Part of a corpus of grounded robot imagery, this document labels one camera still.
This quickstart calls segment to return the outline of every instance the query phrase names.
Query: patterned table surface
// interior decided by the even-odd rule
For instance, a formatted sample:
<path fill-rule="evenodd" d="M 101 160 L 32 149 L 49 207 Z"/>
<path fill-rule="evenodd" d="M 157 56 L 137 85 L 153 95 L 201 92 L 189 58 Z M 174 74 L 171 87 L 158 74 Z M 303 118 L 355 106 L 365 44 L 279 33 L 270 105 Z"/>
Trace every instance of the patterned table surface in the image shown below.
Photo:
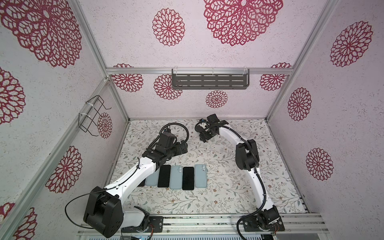
<path fill-rule="evenodd" d="M 206 164 L 208 186 L 193 191 L 169 188 L 137 187 L 123 208 L 141 206 L 151 214 L 229 214 L 249 213 L 256 209 L 255 198 L 247 177 L 235 163 L 235 148 L 221 136 L 208 142 L 199 140 L 194 130 L 197 120 L 134 120 L 131 121 L 111 182 L 118 179 L 141 157 L 145 148 L 170 122 L 184 124 L 189 132 L 188 153 L 173 157 L 166 164 L 194 166 Z M 292 180 L 281 160 L 264 120 L 228 120 L 241 135 L 254 139 L 260 155 L 260 171 L 269 196 L 280 213 L 306 212 Z M 178 141 L 185 131 L 171 127 Z"/>

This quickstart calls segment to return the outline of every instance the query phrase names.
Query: smartphone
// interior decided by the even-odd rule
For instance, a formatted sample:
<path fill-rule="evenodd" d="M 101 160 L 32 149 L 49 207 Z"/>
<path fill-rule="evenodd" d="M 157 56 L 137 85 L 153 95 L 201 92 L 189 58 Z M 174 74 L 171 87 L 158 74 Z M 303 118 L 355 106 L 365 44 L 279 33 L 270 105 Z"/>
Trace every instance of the smartphone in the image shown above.
<path fill-rule="evenodd" d="M 172 166 L 170 168 L 170 189 L 181 189 L 183 185 L 183 167 L 182 166 Z"/>
<path fill-rule="evenodd" d="M 170 165 L 161 166 L 157 187 L 169 187 L 169 178 L 170 178 Z"/>
<path fill-rule="evenodd" d="M 160 171 L 160 169 L 156 170 L 156 172 L 149 175 L 145 180 L 145 185 L 156 186 L 157 182 L 159 180 L 159 171 Z"/>
<path fill-rule="evenodd" d="M 183 190 L 195 189 L 195 170 L 194 167 L 183 167 Z"/>
<path fill-rule="evenodd" d="M 195 165 L 195 187 L 207 187 L 207 167 L 205 164 Z"/>
<path fill-rule="evenodd" d="M 138 187 L 144 187 L 145 186 L 145 179 L 138 185 Z"/>

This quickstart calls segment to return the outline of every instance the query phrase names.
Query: black smartphone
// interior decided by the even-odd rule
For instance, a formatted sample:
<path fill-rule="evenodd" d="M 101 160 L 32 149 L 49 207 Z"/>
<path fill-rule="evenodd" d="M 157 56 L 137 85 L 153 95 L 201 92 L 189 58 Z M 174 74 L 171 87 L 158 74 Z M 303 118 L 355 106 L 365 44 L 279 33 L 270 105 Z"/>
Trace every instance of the black smartphone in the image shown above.
<path fill-rule="evenodd" d="M 144 187 L 145 186 L 145 179 L 138 185 L 138 187 Z"/>
<path fill-rule="evenodd" d="M 194 167 L 183 167 L 183 190 L 194 190 L 195 189 L 195 168 Z"/>
<path fill-rule="evenodd" d="M 169 178 L 170 178 L 170 165 L 161 166 L 157 187 L 169 187 Z"/>

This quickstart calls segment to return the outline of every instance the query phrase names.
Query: red mandala pattern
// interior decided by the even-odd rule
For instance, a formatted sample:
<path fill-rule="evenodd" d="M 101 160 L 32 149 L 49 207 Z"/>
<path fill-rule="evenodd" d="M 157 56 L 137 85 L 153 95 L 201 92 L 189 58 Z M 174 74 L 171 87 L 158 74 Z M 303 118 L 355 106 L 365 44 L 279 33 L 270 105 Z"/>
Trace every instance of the red mandala pattern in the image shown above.
<path fill-rule="evenodd" d="M 15 203 L 7 202 L 6 204 L 0 207 L 0 223 L 3 222 L 5 217 L 8 215 L 9 211 L 13 208 Z"/>
<path fill-rule="evenodd" d="M 295 121 L 303 120 L 311 109 L 311 95 L 305 88 L 293 91 L 288 101 L 289 116 Z"/>
<path fill-rule="evenodd" d="M 221 43 L 244 45 L 265 33 L 283 0 L 204 0 L 207 28 Z"/>
<path fill-rule="evenodd" d="M 103 138 L 108 138 L 112 133 L 112 119 L 108 113 L 102 113 L 97 121 L 97 130 Z"/>
<path fill-rule="evenodd" d="M 66 68 L 79 58 L 79 25 L 66 0 L 0 0 L 0 16 L 37 59 Z"/>
<path fill-rule="evenodd" d="M 31 240 L 35 235 L 35 229 L 37 227 L 36 217 L 35 208 L 31 207 L 28 215 L 24 217 L 21 225 L 13 235 L 13 240 Z"/>
<path fill-rule="evenodd" d="M 50 192 L 68 191 L 79 179 L 83 167 L 82 161 L 79 150 L 70 146 L 45 186 Z"/>
<path fill-rule="evenodd" d="M 205 102 L 211 108 L 219 108 L 227 103 L 228 96 L 224 91 L 214 90 L 205 98 Z"/>
<path fill-rule="evenodd" d="M 25 106 L 25 95 L 19 81 L 0 68 L 0 125 L 18 118 Z"/>
<path fill-rule="evenodd" d="M 156 39 L 165 46 L 174 46 L 184 37 L 183 19 L 173 9 L 163 8 L 158 11 L 152 21 L 153 33 Z"/>
<path fill-rule="evenodd" d="M 115 68 L 132 68 L 128 64 L 117 64 Z M 127 92 L 136 92 L 143 87 L 143 78 L 141 74 L 115 74 L 112 75 L 113 82 Z"/>
<path fill-rule="evenodd" d="M 312 149 L 307 155 L 306 163 L 309 173 L 317 180 L 327 180 L 333 173 L 331 156 L 323 149 Z"/>
<path fill-rule="evenodd" d="M 359 21 L 349 25 L 336 37 L 331 48 L 331 61 L 338 67 L 348 66 L 359 59 L 372 41 L 372 26 Z"/>
<path fill-rule="evenodd" d="M 290 68 L 289 63 L 278 63 L 272 66 L 272 68 Z M 279 89 L 283 84 L 287 75 L 285 74 L 263 74 L 260 78 L 260 86 L 268 91 L 274 91 Z"/>
<path fill-rule="evenodd" d="M 172 76 L 169 74 L 158 76 L 153 83 L 153 88 L 157 95 L 168 100 L 178 98 L 183 92 L 183 90 L 173 89 Z"/>

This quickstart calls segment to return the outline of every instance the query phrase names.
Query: cable tie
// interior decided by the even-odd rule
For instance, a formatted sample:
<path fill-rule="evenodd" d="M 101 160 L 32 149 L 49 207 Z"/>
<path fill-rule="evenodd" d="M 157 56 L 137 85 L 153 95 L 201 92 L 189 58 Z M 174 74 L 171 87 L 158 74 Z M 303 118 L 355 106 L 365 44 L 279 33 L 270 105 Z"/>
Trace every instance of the cable tie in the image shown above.
<path fill-rule="evenodd" d="M 89 118 L 91 118 L 90 115 L 86 114 L 86 113 L 80 113 L 81 115 L 87 115 Z"/>

